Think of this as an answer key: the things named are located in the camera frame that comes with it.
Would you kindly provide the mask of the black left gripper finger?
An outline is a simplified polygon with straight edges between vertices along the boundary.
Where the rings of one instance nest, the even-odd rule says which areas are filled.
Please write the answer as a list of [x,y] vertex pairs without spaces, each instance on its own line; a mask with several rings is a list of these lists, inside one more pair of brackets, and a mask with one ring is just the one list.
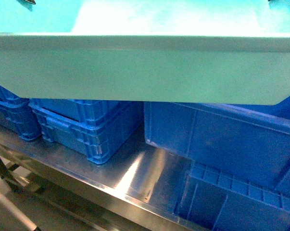
[[36,5],[36,2],[35,0],[19,0],[20,2],[27,2],[29,4],[32,4],[32,5]]

